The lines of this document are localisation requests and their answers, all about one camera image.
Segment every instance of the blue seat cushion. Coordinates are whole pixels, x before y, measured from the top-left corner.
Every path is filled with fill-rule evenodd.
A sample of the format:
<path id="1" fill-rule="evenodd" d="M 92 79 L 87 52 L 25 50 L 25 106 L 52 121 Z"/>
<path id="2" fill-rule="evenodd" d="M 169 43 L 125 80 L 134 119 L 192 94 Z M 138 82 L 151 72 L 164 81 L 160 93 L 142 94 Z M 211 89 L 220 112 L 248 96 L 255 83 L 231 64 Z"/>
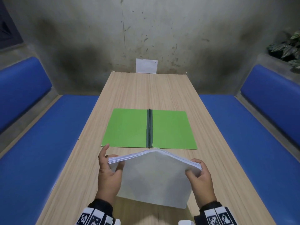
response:
<path id="1" fill-rule="evenodd" d="M 277 225 L 300 224 L 300 163 L 231 95 L 200 95 Z"/>
<path id="2" fill-rule="evenodd" d="M 300 85 L 256 65 L 241 92 L 300 146 Z"/>
<path id="3" fill-rule="evenodd" d="M 40 61 L 30 57 L 0 71 L 0 133 L 52 87 Z"/>
<path id="4" fill-rule="evenodd" d="M 1 224 L 34 225 L 98 96 L 62 96 L 0 159 Z"/>

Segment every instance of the forearm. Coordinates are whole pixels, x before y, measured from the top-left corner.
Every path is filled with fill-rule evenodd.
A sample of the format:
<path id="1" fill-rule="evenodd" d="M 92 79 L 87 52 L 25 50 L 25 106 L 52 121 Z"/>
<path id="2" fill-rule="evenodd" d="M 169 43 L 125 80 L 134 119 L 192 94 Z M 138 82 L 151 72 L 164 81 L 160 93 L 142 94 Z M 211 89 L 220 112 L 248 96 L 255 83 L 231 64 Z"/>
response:
<path id="1" fill-rule="evenodd" d="M 76 225 L 113 225 L 114 221 L 111 204 L 101 199 L 95 199 L 84 209 Z"/>
<path id="2" fill-rule="evenodd" d="M 204 205 L 194 219 L 196 225 L 237 225 L 230 210 L 218 201 Z"/>

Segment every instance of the white paper against wall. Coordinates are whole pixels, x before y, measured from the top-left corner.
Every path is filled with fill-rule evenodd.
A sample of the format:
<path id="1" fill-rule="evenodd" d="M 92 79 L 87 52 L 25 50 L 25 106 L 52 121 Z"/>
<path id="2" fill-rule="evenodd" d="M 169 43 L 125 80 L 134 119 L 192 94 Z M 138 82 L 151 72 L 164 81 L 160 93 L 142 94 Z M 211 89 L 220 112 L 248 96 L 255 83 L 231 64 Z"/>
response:
<path id="1" fill-rule="evenodd" d="M 138 59 L 136 64 L 137 73 L 156 73 L 157 60 Z"/>
<path id="2" fill-rule="evenodd" d="M 191 185 L 185 170 L 200 175 L 201 165 L 160 149 L 109 158 L 115 171 L 125 160 L 118 197 L 151 204 L 186 208 Z"/>

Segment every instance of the green folder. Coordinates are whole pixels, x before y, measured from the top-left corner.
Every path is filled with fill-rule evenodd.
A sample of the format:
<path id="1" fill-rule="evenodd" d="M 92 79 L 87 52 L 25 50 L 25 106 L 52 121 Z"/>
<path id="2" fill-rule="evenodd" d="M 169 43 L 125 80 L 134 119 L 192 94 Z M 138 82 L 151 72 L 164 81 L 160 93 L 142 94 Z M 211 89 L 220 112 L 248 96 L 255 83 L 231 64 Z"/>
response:
<path id="1" fill-rule="evenodd" d="M 185 111 L 114 109 L 102 144 L 126 148 L 197 149 Z"/>

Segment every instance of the wooden tabletop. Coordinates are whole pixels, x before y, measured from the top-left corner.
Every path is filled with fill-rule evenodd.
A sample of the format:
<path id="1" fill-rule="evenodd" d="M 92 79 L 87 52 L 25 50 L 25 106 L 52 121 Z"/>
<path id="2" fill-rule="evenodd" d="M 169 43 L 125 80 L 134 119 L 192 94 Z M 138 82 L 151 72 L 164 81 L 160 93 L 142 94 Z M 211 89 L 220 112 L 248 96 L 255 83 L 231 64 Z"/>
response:
<path id="1" fill-rule="evenodd" d="M 275 224 L 186 75 L 122 72 L 112 72 L 107 80 L 37 224 L 73 225 L 94 200 L 100 144 L 114 108 L 186 111 L 198 149 L 168 151 L 206 163 L 217 199 L 230 208 L 240 225 Z M 111 147 L 108 154 L 142 150 Z M 123 198 L 117 199 L 113 210 L 122 225 L 177 225 L 198 214 L 193 193 L 184 210 Z"/>

